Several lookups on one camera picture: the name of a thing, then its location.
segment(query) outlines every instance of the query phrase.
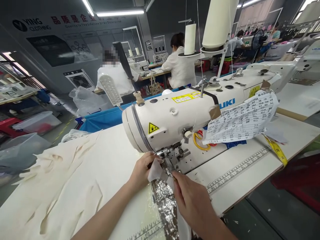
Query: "juki logo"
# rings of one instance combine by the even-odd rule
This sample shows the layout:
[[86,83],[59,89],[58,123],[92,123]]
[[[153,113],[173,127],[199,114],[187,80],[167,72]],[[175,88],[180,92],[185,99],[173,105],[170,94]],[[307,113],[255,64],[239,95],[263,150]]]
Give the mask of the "juki logo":
[[222,109],[235,103],[236,103],[236,99],[233,98],[233,99],[230,99],[229,101],[224,102],[223,104],[219,103],[219,106],[220,106],[220,109]]

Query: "red stool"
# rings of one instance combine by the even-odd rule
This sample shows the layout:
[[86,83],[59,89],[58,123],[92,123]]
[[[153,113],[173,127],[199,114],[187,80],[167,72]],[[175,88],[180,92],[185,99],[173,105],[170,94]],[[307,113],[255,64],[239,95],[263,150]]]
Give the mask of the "red stool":
[[4,132],[5,134],[9,135],[12,138],[16,138],[21,135],[27,134],[26,132],[22,132],[22,131],[18,132],[12,129],[12,126],[19,122],[22,122],[22,121],[18,118],[8,118],[6,120],[0,121],[0,131]]
[[222,65],[221,75],[225,75],[229,73],[231,61],[224,61]]

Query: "window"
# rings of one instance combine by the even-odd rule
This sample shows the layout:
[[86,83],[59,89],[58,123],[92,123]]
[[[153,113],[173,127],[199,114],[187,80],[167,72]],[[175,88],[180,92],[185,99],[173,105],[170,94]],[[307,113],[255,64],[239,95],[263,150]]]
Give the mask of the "window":
[[317,2],[318,0],[305,0],[304,3],[302,4],[302,6],[300,7],[299,11],[297,12],[297,16],[294,19],[293,23],[295,23],[295,21],[300,17],[302,11],[307,7],[308,4],[312,3],[312,2]]
[[30,87],[45,89],[45,86],[43,86],[36,78],[31,76],[31,74],[17,63],[10,54],[11,52],[0,53],[1,65],[6,68],[7,72],[16,76],[21,82]]

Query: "ruler markings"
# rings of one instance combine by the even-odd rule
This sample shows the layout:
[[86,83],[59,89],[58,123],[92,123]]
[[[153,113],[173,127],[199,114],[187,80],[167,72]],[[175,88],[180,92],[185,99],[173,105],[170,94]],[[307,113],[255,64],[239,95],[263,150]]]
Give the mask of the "ruler markings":
[[232,182],[242,173],[246,172],[248,169],[254,166],[262,158],[267,156],[270,152],[270,147],[261,148],[259,151],[255,152],[250,157],[246,158],[242,162],[238,163],[235,167],[231,168],[226,173],[213,180],[211,183],[206,185],[209,195],[212,196],[213,194],[221,190],[228,183]]

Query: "worker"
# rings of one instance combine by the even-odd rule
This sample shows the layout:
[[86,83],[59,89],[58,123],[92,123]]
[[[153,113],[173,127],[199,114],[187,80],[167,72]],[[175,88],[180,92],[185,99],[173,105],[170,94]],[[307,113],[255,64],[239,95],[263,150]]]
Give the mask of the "worker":
[[273,28],[273,30],[272,30],[272,32],[270,34],[272,36],[272,41],[277,41],[280,38],[281,32],[278,30],[278,28],[279,28],[279,23],[277,22],[274,25],[274,28]]
[[243,37],[243,34],[244,34],[243,30],[240,30],[237,33],[237,36],[235,36],[233,39],[230,39],[228,41],[228,50],[226,52],[225,61],[227,61],[228,59],[230,59],[233,56],[233,51],[235,48],[246,46],[246,45],[244,45],[243,41],[241,40],[241,38]]
[[[120,190],[73,236],[71,240],[106,240],[110,237],[128,203],[148,184],[148,165],[158,159],[145,153],[135,164],[131,177]],[[186,175],[172,172],[174,196],[189,226],[203,240],[233,240],[236,237],[218,218],[207,189]]]
[[191,86],[197,85],[194,60],[178,56],[180,53],[184,53],[184,34],[173,35],[170,46],[172,54],[168,56],[161,69],[164,72],[171,71],[171,77],[168,78],[171,87],[179,88],[188,84],[191,84]]
[[128,79],[121,63],[111,50],[104,51],[103,62],[104,65],[98,69],[97,87],[103,89],[99,78],[102,74],[108,74],[113,79],[115,87],[122,98],[123,103],[121,105],[136,101],[133,96],[135,89],[132,82],[142,81],[142,77],[130,68],[133,79]]

